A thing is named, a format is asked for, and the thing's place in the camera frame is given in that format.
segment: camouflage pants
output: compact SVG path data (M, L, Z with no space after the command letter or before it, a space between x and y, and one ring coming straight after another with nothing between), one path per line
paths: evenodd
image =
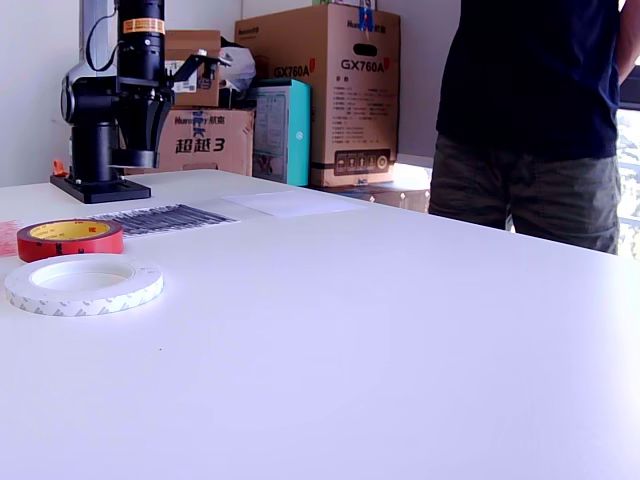
M617 158L548 161L470 148L443 136L429 213L616 254Z

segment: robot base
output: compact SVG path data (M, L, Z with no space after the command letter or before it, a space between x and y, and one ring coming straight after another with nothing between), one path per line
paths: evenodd
M77 185L64 177L51 176L51 183L87 205L151 198L151 189L128 180Z

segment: man's arm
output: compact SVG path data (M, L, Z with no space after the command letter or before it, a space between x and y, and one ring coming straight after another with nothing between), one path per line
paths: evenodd
M640 0L627 0L622 9L617 57L622 83L640 57Z

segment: white tape roll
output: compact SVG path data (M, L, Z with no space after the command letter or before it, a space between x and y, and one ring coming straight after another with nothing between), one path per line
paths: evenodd
M30 263L5 280L7 300L54 317L106 315L139 307L162 292L160 269L125 255L71 255Z

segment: red tape roll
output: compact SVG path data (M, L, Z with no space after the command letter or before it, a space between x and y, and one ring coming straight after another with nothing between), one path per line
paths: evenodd
M82 253L122 253L124 231L116 222L64 220L23 228L18 254L27 262Z

